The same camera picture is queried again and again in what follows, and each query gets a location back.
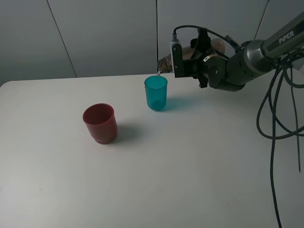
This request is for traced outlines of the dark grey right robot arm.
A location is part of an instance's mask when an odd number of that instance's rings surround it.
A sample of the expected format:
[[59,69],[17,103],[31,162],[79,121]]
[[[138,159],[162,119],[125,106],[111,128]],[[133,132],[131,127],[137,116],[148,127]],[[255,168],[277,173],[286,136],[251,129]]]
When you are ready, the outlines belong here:
[[304,44],[304,15],[301,13],[266,40],[253,40],[225,59],[216,54],[206,29],[199,29],[195,51],[181,62],[175,77],[192,77],[201,88],[241,90],[246,83],[272,71],[284,55]]

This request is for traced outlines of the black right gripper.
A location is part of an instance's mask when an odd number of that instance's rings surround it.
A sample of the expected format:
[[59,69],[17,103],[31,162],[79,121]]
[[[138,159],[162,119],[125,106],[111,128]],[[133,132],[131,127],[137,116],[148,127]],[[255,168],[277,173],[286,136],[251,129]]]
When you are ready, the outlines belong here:
[[204,29],[197,29],[198,37],[190,41],[193,54],[183,60],[182,77],[191,77],[199,81],[200,88],[206,88],[210,76],[218,75],[224,70],[226,59],[219,51],[211,47],[211,39]]

